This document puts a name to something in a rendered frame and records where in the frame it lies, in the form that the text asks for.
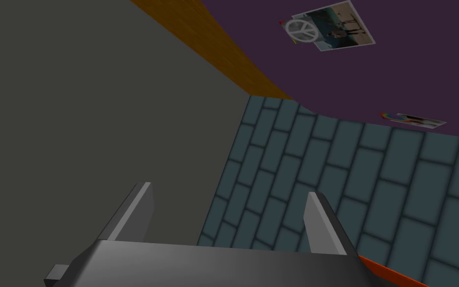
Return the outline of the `photo poster with peace sign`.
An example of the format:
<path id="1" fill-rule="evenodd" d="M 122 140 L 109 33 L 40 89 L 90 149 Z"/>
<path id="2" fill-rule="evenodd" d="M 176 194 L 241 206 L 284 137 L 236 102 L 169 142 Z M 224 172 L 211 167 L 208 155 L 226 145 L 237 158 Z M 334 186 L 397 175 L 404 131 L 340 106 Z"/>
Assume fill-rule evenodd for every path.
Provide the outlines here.
<path id="1" fill-rule="evenodd" d="M 313 44 L 321 52 L 374 45 L 351 0 L 309 10 L 280 22 L 296 44 Z"/>

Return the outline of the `rainbow wall poster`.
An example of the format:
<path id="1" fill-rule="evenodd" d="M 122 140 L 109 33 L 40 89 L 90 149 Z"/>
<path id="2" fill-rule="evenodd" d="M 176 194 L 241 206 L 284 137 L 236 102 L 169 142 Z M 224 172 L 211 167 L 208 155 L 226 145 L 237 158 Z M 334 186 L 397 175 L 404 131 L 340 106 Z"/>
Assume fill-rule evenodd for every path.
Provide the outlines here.
<path id="1" fill-rule="evenodd" d="M 432 119 L 416 117 L 416 116 L 411 116 L 411 115 L 406 115 L 406 114 L 401 114 L 401 113 L 398 113 L 398 114 L 379 113 L 379 115 L 385 120 L 390 120 L 396 123 L 402 123 L 402 124 L 412 125 L 412 126 L 421 127 L 421 128 L 428 128 L 428 129 L 435 129 L 446 123 L 444 121 L 432 120 Z"/>

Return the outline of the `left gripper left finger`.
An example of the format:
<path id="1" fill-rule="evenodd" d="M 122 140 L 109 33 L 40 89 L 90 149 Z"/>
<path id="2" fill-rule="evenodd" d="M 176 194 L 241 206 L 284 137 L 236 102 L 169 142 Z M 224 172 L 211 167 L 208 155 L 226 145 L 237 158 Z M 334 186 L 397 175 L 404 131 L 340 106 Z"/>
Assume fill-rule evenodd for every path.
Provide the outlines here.
<path id="1" fill-rule="evenodd" d="M 153 211 L 152 183 L 137 183 L 106 224 L 106 239 L 144 242 Z"/>

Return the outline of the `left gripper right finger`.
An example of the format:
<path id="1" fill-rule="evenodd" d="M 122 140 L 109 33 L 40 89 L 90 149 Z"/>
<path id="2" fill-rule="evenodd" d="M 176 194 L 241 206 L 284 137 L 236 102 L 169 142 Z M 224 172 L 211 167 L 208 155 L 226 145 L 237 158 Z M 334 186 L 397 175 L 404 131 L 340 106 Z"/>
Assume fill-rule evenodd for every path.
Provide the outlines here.
<path id="1" fill-rule="evenodd" d="M 311 253 L 357 254 L 323 194 L 319 192 L 308 193 L 303 220 Z"/>

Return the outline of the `orange flat object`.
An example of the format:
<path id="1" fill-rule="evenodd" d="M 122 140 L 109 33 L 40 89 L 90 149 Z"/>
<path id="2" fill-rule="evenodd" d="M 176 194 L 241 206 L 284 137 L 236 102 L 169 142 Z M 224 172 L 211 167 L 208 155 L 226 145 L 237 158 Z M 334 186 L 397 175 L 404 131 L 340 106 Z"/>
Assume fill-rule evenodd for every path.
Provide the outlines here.
<path id="1" fill-rule="evenodd" d="M 387 283 L 394 284 L 398 287 L 429 287 L 374 261 L 361 256 L 359 256 L 359 258 L 367 268 L 369 268 L 375 275 L 377 275 L 382 280 L 385 280 Z"/>

